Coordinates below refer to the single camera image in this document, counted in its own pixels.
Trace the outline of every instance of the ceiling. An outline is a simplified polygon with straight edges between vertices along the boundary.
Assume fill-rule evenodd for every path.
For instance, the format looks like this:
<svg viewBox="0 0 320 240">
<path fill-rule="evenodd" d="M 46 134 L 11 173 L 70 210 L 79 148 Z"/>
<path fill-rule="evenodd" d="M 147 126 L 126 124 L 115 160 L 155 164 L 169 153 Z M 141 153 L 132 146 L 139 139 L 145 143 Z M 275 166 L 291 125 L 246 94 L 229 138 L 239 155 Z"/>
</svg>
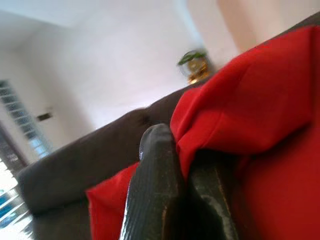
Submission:
<svg viewBox="0 0 320 240">
<path fill-rule="evenodd" d="M 102 0 L 0 0 L 0 50 L 18 48 L 41 28 L 70 28 L 99 7 Z"/>
</svg>

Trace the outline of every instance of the red cloth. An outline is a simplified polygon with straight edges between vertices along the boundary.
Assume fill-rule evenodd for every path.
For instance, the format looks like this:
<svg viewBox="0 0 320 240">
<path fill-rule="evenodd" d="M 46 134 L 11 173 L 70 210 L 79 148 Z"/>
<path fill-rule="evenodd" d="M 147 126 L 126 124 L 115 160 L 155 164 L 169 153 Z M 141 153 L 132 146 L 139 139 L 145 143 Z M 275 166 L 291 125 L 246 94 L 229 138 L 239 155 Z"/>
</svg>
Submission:
<svg viewBox="0 0 320 240">
<path fill-rule="evenodd" d="M 171 130 L 182 173 L 201 148 L 244 156 L 237 174 L 263 238 L 318 239 L 319 109 L 320 28 L 263 43 L 181 97 Z M 136 166 L 88 191 L 94 240 L 118 239 Z"/>
</svg>

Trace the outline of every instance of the red fabric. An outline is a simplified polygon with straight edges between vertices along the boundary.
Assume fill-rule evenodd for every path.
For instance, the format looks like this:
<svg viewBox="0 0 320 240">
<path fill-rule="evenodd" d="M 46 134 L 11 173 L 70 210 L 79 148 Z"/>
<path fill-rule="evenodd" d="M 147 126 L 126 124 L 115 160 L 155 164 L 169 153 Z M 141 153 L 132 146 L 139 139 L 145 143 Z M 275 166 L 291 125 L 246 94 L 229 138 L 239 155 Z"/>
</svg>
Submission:
<svg viewBox="0 0 320 240">
<path fill-rule="evenodd" d="M 237 175 L 266 240 L 320 236 L 319 83 L 320 28 L 302 28 L 233 59 L 172 116 L 185 178 L 198 149 L 243 156 Z M 94 240 L 118 239 L 136 166 L 88 192 Z"/>
</svg>

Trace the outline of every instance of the green plant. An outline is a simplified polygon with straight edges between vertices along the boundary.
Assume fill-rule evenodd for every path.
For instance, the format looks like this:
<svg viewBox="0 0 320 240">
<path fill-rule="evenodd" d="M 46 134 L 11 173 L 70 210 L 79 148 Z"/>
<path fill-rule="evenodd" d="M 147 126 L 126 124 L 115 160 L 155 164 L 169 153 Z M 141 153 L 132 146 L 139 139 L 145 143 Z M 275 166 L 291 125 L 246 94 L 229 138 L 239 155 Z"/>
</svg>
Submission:
<svg viewBox="0 0 320 240">
<path fill-rule="evenodd" d="M 197 58 L 203 58 L 205 57 L 207 54 L 205 52 L 199 52 L 199 51 L 190 51 L 188 53 L 186 53 L 181 60 L 178 62 L 178 65 L 183 65 L 189 61 L 191 61 L 192 59 L 197 59 Z"/>
</svg>

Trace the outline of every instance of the gray couch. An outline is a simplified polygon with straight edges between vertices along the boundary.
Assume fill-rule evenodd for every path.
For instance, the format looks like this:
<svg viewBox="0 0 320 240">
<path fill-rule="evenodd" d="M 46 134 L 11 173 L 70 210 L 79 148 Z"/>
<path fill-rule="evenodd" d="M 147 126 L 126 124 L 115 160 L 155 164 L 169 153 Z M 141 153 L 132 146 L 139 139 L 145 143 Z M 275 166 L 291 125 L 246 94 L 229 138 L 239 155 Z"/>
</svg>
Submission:
<svg viewBox="0 0 320 240">
<path fill-rule="evenodd" d="M 320 12 L 288 31 L 308 25 L 320 25 Z M 204 82 L 178 90 L 148 108 L 131 111 L 25 168 L 17 179 L 33 214 L 36 239 L 90 240 L 85 190 L 137 162 L 144 131 L 159 123 L 169 125 L 181 95 Z"/>
</svg>

